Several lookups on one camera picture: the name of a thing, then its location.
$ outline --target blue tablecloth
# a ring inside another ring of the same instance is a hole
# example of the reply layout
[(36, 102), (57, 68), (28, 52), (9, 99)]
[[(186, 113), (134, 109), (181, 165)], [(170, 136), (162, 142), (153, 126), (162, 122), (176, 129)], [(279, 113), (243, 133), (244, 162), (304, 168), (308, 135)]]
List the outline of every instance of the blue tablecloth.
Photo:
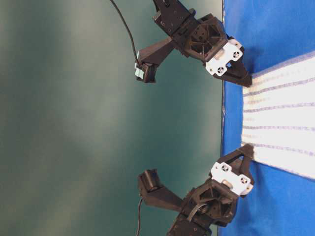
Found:
[[(315, 50), (314, 0), (225, 0), (225, 29), (251, 73)], [(225, 82), (223, 152), (241, 145), (242, 87)], [(315, 181), (252, 163), (253, 191), (221, 236), (315, 235)]]

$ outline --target green wall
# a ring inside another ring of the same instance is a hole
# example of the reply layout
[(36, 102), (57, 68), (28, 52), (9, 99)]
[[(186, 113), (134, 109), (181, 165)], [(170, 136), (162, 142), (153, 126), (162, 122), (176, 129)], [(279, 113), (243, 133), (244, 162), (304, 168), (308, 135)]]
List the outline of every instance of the green wall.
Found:
[[(151, 0), (116, 0), (137, 49), (166, 37)], [(221, 0), (183, 0), (221, 17)], [(0, 235), (134, 235), (136, 177), (179, 196), (220, 155), (221, 81), (174, 51), (157, 83), (134, 77), (108, 0), (0, 0)], [(143, 236), (176, 213), (142, 207)]]

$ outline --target black cable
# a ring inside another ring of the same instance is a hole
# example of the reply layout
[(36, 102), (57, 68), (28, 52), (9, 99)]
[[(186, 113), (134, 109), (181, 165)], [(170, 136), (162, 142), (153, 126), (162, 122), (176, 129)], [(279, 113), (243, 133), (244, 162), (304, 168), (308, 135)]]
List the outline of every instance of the black cable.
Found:
[(126, 27), (126, 29), (127, 29), (127, 31), (128, 31), (129, 37), (130, 37), (130, 39), (131, 39), (131, 44), (132, 44), (132, 49), (133, 49), (134, 58), (136, 59), (137, 65), (140, 66), (139, 60), (138, 60), (138, 58), (137, 58), (137, 53), (136, 53), (136, 49), (135, 49), (135, 46), (134, 46), (133, 38), (132, 38), (131, 32), (130, 32), (130, 30), (129, 30), (129, 27), (128, 27), (128, 25), (127, 25), (127, 23), (126, 23), (126, 21), (125, 21), (123, 15), (122, 15), (122, 13), (121, 13), (120, 10), (118, 9), (117, 5), (114, 3), (113, 0), (110, 0), (110, 1), (112, 2), (112, 4), (114, 5), (115, 9), (117, 10), (118, 14), (120, 15), (120, 18), (121, 18), (122, 21), (123, 21), (123, 24), (125, 25), (125, 27)]
[(138, 229), (136, 232), (136, 236), (139, 236), (139, 233), (140, 233), (140, 208), (141, 208), (142, 200), (143, 198), (140, 199), (139, 204), (138, 204)]

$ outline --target cloth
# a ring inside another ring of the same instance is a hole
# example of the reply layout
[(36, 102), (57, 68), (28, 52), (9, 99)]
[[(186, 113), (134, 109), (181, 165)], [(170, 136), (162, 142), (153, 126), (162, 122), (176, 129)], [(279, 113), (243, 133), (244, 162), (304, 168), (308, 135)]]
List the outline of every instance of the cloth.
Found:
[(253, 75), (243, 88), (242, 144), (255, 161), (315, 178), (315, 53)]
[[(250, 73), (315, 50), (315, 1), (225, 0), (225, 29), (244, 47)], [(224, 83), (223, 154), (241, 145), (243, 89)], [(251, 164), (253, 190), (240, 199), (221, 236), (312, 236), (315, 181), (261, 163)]]

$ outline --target white towel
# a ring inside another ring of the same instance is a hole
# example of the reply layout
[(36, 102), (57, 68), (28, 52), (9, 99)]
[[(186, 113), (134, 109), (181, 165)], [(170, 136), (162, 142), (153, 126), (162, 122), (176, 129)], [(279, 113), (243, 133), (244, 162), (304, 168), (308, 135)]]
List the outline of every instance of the white towel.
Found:
[(315, 178), (315, 53), (254, 74), (243, 99), (242, 143), (254, 160)]

